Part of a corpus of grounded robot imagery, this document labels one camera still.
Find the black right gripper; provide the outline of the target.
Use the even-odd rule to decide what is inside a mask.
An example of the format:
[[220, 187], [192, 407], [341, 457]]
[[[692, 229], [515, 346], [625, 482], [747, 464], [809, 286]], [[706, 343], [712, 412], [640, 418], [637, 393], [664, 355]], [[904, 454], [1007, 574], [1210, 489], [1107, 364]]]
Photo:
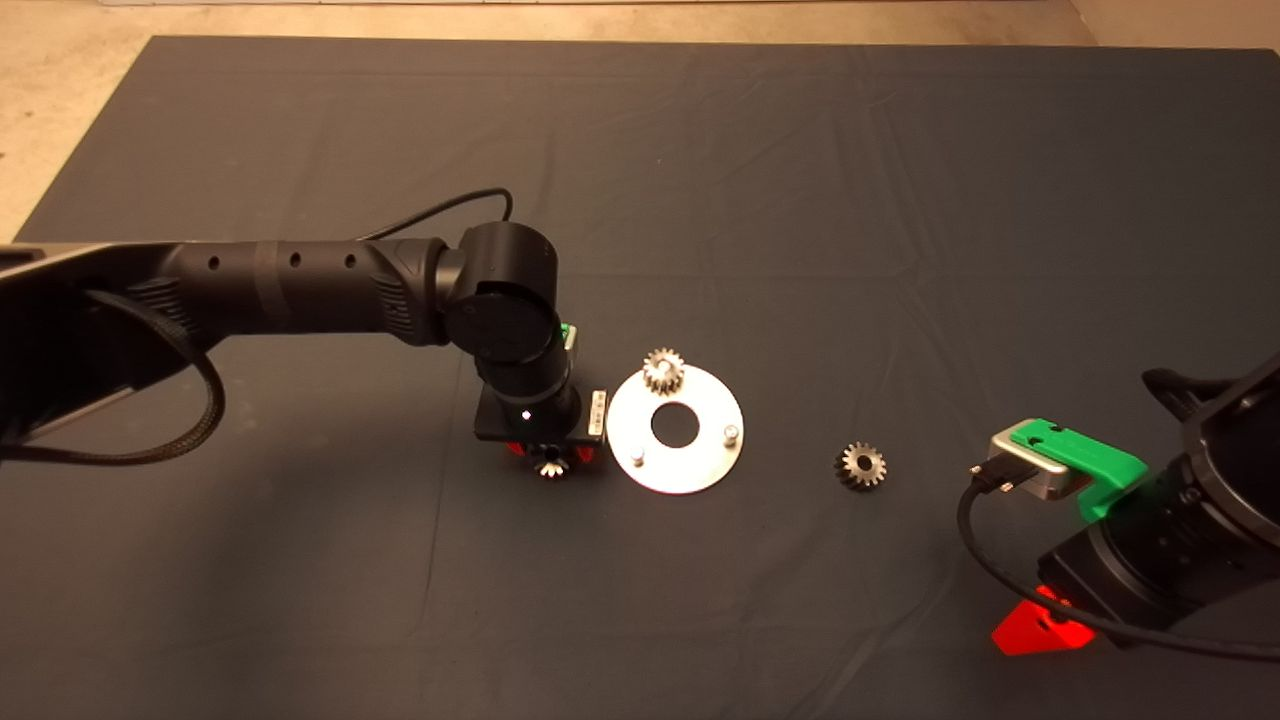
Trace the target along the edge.
[[[1231, 594], [1231, 533], [1206, 500], [1189, 466], [1169, 465], [1042, 555], [1038, 578], [1075, 609], [1169, 629]], [[1082, 650], [1096, 633], [1020, 600], [989, 638], [1018, 657]]]

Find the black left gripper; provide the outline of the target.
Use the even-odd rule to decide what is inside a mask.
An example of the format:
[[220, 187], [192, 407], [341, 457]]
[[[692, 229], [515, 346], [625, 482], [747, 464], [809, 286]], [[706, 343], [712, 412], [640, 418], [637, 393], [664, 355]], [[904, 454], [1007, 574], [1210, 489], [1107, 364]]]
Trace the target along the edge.
[[476, 438], [506, 443], [516, 456], [527, 456], [529, 445], [573, 446], [573, 462], [591, 462], [605, 438], [608, 392], [564, 386], [545, 398], [529, 402], [508, 398], [484, 386], [476, 409]]

